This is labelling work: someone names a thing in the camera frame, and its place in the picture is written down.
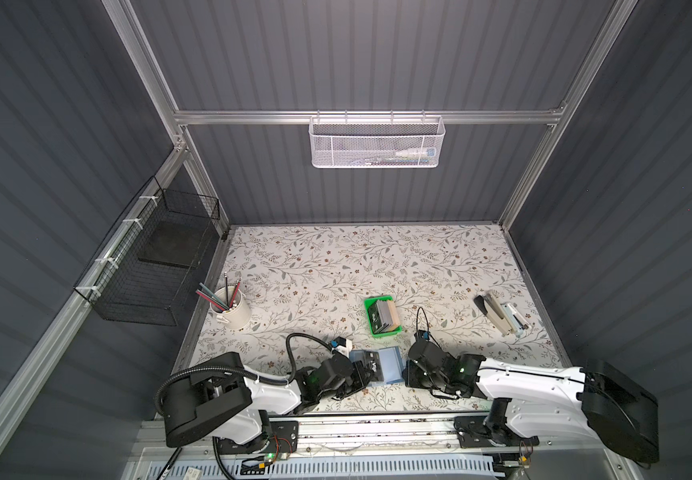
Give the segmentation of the blue leather card holder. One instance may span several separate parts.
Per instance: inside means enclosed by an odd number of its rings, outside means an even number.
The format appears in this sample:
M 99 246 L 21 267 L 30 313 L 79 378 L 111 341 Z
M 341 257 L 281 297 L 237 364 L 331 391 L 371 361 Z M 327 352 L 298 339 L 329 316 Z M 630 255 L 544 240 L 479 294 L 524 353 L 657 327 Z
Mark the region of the blue leather card holder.
M 397 346 L 386 347 L 379 350 L 352 350 L 349 355 L 350 360 L 352 362 L 363 362 L 365 351 L 376 351 L 380 355 L 382 380 L 374 381 L 372 379 L 372 383 L 377 385 L 392 385 L 404 382 L 403 371 L 405 369 L 405 362 Z

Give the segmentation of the green plastic card tray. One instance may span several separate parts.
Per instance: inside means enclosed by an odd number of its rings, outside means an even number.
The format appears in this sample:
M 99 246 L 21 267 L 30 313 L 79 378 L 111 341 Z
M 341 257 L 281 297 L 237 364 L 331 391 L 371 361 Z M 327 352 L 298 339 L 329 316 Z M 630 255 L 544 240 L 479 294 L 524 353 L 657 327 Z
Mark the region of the green plastic card tray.
M 371 297 L 364 300 L 371 335 L 383 338 L 402 331 L 398 309 L 392 296 Z

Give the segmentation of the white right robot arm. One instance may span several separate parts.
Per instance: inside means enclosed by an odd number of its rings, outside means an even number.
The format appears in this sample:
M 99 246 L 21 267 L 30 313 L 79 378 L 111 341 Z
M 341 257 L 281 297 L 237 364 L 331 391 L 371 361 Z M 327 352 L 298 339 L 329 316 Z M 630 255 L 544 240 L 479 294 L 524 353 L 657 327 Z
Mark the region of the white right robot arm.
M 403 373 L 410 388 L 443 400 L 486 399 L 482 419 L 455 420 L 464 445 L 534 447 L 551 437 L 593 440 L 640 464 L 660 460 L 658 400 L 601 360 L 583 367 L 509 364 L 479 354 L 458 357 L 420 335 Z

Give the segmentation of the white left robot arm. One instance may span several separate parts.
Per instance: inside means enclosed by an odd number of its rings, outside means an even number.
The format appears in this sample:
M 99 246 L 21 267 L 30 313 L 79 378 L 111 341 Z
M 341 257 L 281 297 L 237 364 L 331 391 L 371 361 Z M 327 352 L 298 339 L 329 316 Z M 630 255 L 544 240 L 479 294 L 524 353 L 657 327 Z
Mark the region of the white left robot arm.
M 158 389 L 155 406 L 170 448 L 210 436 L 245 445 L 264 435 L 268 415 L 309 413 L 320 402 L 346 399 L 377 379 L 376 363 L 352 361 L 340 352 L 291 377 L 264 376 L 229 352 L 171 376 Z

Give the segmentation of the stack of cards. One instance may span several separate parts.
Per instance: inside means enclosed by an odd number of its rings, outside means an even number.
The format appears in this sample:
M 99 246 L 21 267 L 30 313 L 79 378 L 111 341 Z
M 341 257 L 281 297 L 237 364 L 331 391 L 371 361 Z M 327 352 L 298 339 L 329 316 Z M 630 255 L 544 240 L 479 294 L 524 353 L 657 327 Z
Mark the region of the stack of cards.
M 394 332 L 400 327 L 400 319 L 393 300 L 378 300 L 368 308 L 372 333 L 375 335 Z

